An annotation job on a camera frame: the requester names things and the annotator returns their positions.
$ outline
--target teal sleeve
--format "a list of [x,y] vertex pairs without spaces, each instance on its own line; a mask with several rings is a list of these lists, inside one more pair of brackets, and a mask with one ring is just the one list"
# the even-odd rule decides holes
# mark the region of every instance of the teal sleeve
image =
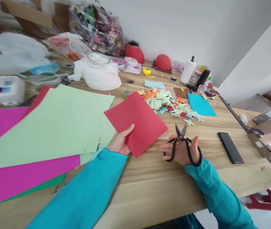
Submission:
[[103,149],[26,228],[93,228],[110,200],[127,158]]
[[184,168],[203,192],[209,212],[214,214],[220,229],[256,228],[237,196],[221,181],[209,161],[203,159],[198,167],[187,165]]

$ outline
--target smartphone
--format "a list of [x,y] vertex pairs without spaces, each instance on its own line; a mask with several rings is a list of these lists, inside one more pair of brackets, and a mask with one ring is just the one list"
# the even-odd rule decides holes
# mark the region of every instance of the smartphone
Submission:
[[233,164],[244,163],[243,158],[239,154],[236,146],[234,145],[230,135],[228,133],[218,132],[218,136],[224,145],[224,148]]

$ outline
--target black scissors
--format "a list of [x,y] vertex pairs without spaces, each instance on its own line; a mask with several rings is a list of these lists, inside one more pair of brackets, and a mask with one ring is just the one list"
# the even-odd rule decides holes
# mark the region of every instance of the black scissors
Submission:
[[189,155],[190,163],[193,166],[200,166],[201,162],[202,162],[202,153],[201,153],[199,146],[198,146],[198,151],[199,151],[199,155],[200,155],[199,162],[197,164],[195,164],[193,161],[192,155],[190,154],[190,149],[189,149],[189,142],[192,143],[192,140],[190,140],[189,138],[184,138],[184,135],[186,133],[186,128],[187,128],[187,123],[185,124],[185,126],[183,127],[183,130],[181,132],[177,126],[177,123],[175,124],[175,126],[176,126],[176,132],[177,132],[178,138],[171,139],[167,142],[167,143],[170,143],[170,142],[174,141],[174,147],[173,147],[173,153],[171,155],[171,159],[166,160],[166,161],[171,162],[174,159],[177,141],[181,141],[181,142],[186,142],[187,154]]

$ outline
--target red ball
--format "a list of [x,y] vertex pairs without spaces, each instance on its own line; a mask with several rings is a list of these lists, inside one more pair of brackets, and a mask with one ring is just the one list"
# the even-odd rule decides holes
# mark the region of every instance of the red ball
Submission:
[[165,54],[160,54],[155,59],[155,65],[160,68],[169,71],[171,69],[171,60]]
[[144,54],[138,46],[127,44],[125,47],[125,56],[136,59],[140,64],[144,63]]

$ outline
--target white plastic bag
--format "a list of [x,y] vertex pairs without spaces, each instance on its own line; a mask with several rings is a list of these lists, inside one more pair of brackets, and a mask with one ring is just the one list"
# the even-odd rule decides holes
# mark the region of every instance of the white plastic bag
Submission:
[[22,34],[0,34],[0,74],[15,75],[29,69],[49,65],[47,48],[35,39]]
[[50,37],[42,42],[53,48],[58,53],[73,60],[80,60],[92,52],[82,41],[82,37],[69,32]]

